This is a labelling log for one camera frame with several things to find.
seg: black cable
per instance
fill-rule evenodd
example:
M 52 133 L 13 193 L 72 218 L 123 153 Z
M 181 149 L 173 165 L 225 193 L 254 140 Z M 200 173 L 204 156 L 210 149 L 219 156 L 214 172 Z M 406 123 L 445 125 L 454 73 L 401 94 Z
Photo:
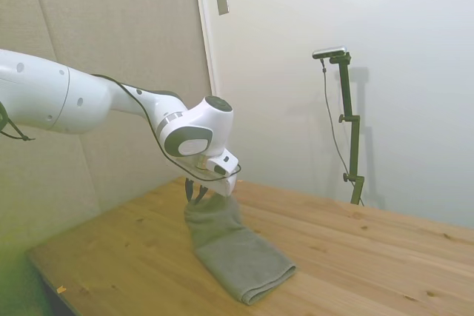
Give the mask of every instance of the black cable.
M 327 80 L 326 80 L 326 67 L 324 66 L 324 59 L 320 59 L 321 64 L 323 65 L 323 76 L 324 76 L 324 98 L 326 99 L 326 108 L 327 108 L 327 114 L 329 115 L 329 122 L 331 124 L 331 133 L 333 134 L 333 141 L 334 145 L 336 146 L 336 150 L 338 151 L 339 158 L 341 159 L 342 164 L 344 165 L 344 169 L 346 171 L 346 174 L 349 175 L 349 170 L 347 169 L 346 162 L 342 158 L 341 151 L 339 150 L 339 145 L 336 140 L 336 134 L 334 133 L 334 124 L 333 124 L 333 116 L 331 115 L 331 110 L 329 108 L 329 101 L 327 100 Z M 353 187 L 355 184 L 352 181 L 349 181 Z M 362 201 L 362 198 L 360 198 L 362 206 L 365 206 L 364 202 Z
M 7 136 L 8 138 L 12 138 L 13 140 L 22 140 L 22 139 L 23 139 L 23 138 L 21 138 L 21 137 L 15 137 L 15 136 L 9 135 L 9 134 L 7 134 L 6 132 L 3 132 L 3 131 L 0 131 L 0 133 L 1 133 L 3 136 Z
M 136 103 L 140 106 L 140 108 L 143 110 L 143 113 L 145 114 L 145 116 L 147 117 L 147 121 L 148 121 L 148 125 L 150 126 L 150 129 L 151 129 L 151 132 L 153 134 L 153 137 L 155 138 L 155 141 L 156 143 L 158 144 L 158 147 L 160 148 L 161 150 L 161 153 L 163 153 L 164 157 L 170 161 L 171 163 L 173 163 L 174 165 L 176 165 L 177 167 L 181 168 L 182 170 L 184 170 L 187 174 L 191 175 L 192 177 L 196 178 L 196 179 L 199 179 L 200 181 L 221 181 L 223 179 L 227 179 L 229 177 L 232 177 L 233 175 L 236 175 L 237 173 L 240 173 L 240 171 L 242 171 L 242 167 L 240 166 L 240 164 L 237 164 L 237 167 L 238 167 L 238 171 L 237 172 L 234 172 L 232 173 L 231 175 L 229 175 L 229 177 L 220 177 L 220 178 L 214 178 L 214 179 L 204 179 L 204 178 L 200 178 L 198 177 L 197 175 L 194 175 L 192 172 L 190 172 L 189 170 L 187 170 L 186 168 L 184 168 L 181 164 L 175 162 L 173 159 L 171 159 L 168 154 L 164 151 L 163 147 L 161 146 L 160 144 L 160 140 L 158 139 L 158 136 L 156 135 L 156 132 L 155 130 L 153 129 L 153 124 L 150 120 L 150 117 L 148 115 L 148 111 L 145 109 L 145 107 L 143 106 L 143 104 L 135 97 L 133 96 L 133 94 L 126 88 L 124 87 L 124 85 L 122 83 L 120 83 L 119 81 L 116 81 L 114 78 L 111 78 L 107 75 L 102 75 L 102 74 L 92 74 L 94 75 L 95 77 L 100 77 L 100 78 L 103 78 L 103 79 L 107 79 L 108 81 L 111 81 L 115 84 L 117 84 L 124 92 L 126 92 L 126 94 L 128 94 L 134 101 L 136 101 Z
M 23 132 L 15 125 L 13 121 L 8 118 L 8 113 L 3 104 L 0 101 L 0 133 L 3 136 L 6 136 L 8 138 L 12 138 L 13 140 L 23 140 L 23 141 L 33 141 L 34 138 L 29 138 L 28 136 L 24 135 Z M 2 130 L 7 126 L 7 124 L 10 124 L 11 127 L 20 135 L 20 137 L 12 136 L 6 132 L 3 132 Z

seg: beige wall panel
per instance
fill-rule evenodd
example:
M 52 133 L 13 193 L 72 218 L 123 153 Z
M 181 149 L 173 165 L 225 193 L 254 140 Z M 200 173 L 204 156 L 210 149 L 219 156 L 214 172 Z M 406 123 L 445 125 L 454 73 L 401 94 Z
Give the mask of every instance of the beige wall panel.
M 38 0 L 0 0 L 0 48 L 55 59 Z M 99 205 L 78 137 L 23 129 L 36 140 L 0 136 L 0 315 L 48 315 L 24 252 Z
M 58 61 L 189 107 L 210 94 L 197 0 L 40 1 Z M 81 141 L 102 209 L 176 177 L 140 118 L 112 113 Z

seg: wood grain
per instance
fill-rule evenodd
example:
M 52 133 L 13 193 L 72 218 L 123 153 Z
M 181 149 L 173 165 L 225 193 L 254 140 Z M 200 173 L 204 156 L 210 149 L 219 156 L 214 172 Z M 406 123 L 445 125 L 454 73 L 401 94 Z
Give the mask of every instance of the wood grain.
M 82 315 L 474 315 L 474 231 L 238 182 L 245 224 L 298 265 L 254 306 L 192 253 L 183 180 L 30 252 Z

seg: gray towel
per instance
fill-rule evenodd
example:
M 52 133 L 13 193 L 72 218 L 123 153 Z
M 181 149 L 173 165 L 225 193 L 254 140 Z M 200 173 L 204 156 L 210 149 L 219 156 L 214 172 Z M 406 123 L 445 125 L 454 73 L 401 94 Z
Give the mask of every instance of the gray towel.
M 194 252 L 236 300 L 252 305 L 295 272 L 295 265 L 243 226 L 234 197 L 219 194 L 184 210 Z

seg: white wall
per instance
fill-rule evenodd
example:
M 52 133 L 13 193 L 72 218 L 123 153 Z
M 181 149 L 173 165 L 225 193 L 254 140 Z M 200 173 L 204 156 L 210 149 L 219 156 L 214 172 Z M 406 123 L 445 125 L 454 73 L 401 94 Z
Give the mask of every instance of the white wall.
M 241 178 L 349 201 L 313 50 L 344 44 L 367 205 L 474 226 L 473 0 L 204 0 Z M 337 67 L 328 71 L 337 119 Z M 349 158 L 349 125 L 336 135 Z

